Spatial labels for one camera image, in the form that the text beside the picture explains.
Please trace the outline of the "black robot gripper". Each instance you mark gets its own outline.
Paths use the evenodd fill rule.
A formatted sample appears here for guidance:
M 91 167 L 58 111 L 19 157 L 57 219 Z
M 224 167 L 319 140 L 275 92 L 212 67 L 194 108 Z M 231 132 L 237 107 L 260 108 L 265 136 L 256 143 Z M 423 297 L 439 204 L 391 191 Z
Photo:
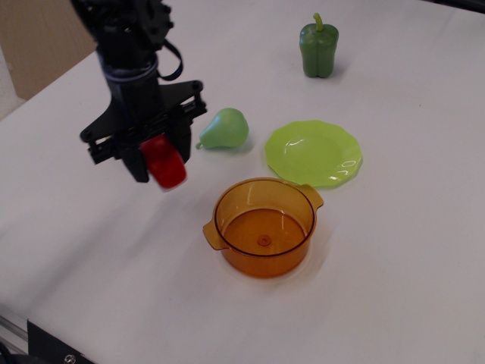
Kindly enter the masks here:
M 148 168 L 139 146 L 164 134 L 187 163 L 192 121 L 206 113 L 203 83 L 160 84 L 156 65 L 134 70 L 103 66 L 102 72 L 111 91 L 110 104 L 80 133 L 92 160 L 98 164 L 121 159 L 136 182 L 148 183 Z

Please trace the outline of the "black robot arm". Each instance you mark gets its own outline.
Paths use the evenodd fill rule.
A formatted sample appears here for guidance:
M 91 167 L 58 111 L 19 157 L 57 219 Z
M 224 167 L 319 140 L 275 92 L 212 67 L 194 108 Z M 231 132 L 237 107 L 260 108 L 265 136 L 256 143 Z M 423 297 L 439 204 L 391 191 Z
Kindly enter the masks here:
M 177 83 L 183 65 L 166 76 L 158 71 L 161 49 L 181 59 L 166 38 L 174 24 L 161 1 L 74 1 L 75 12 L 95 40 L 111 92 L 103 114 L 80 134 L 98 164 L 123 161 L 133 178 L 153 177 L 164 190 L 185 181 L 191 125 L 206 112 L 198 80 Z

